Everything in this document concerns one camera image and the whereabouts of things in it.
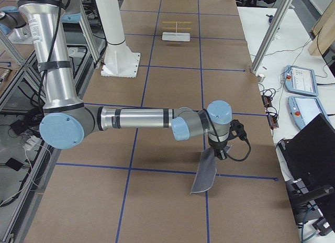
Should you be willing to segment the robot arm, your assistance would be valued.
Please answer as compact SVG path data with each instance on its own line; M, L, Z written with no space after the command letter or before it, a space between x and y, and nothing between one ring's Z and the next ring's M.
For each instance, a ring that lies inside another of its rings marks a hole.
M29 25L15 6L1 8L1 31L15 44L32 44Z
M39 131L47 144L69 149L89 134L109 128L171 128L178 141L207 134L215 157L227 157L232 122L227 102L214 101L197 112L186 107L87 107L76 93L62 26L63 19L81 20L81 0L18 0L17 4L28 19L42 77L40 88L46 94Z

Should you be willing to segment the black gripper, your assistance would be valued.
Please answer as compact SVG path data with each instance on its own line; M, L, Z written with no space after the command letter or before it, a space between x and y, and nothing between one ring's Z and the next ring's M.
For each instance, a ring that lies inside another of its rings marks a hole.
M214 151L214 156L219 160L227 158L227 152L230 150L230 146L227 141L218 141L216 137L208 135L208 143Z

